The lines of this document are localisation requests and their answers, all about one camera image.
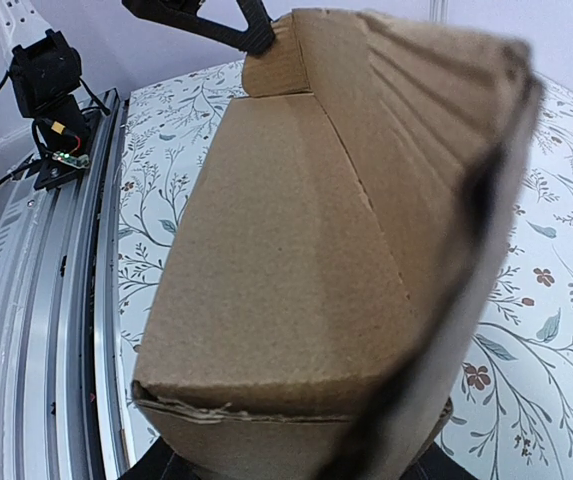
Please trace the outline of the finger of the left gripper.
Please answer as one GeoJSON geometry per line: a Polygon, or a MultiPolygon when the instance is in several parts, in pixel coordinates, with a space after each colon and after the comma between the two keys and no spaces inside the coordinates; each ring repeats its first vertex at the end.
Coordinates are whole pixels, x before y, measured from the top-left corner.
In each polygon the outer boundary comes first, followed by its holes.
{"type": "Polygon", "coordinates": [[[236,2],[247,26],[230,27],[199,16],[203,1],[123,0],[122,5],[135,17],[182,30],[235,48],[251,56],[261,56],[274,44],[272,20],[262,1],[236,2]]]}

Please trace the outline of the brown cardboard box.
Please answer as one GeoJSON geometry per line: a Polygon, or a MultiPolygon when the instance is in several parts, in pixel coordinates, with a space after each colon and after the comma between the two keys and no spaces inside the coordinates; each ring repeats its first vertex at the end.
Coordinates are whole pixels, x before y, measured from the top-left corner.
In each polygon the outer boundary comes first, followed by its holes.
{"type": "Polygon", "coordinates": [[[201,479],[398,479],[507,254],[542,84],[517,38],[296,9],[250,55],[133,399],[201,479]]]}

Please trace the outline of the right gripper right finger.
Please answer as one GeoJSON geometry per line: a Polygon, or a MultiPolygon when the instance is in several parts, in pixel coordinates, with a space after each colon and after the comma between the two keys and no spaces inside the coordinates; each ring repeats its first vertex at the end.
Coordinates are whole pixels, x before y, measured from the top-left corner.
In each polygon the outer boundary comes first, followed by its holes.
{"type": "Polygon", "coordinates": [[[476,480],[436,443],[405,471],[405,480],[476,480]]]}

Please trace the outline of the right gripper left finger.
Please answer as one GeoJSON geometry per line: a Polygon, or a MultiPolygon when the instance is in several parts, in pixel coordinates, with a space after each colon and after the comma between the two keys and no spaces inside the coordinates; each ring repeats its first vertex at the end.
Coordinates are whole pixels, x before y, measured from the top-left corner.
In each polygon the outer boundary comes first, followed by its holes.
{"type": "Polygon", "coordinates": [[[199,480],[193,467],[163,439],[157,439],[120,480],[199,480]]]}

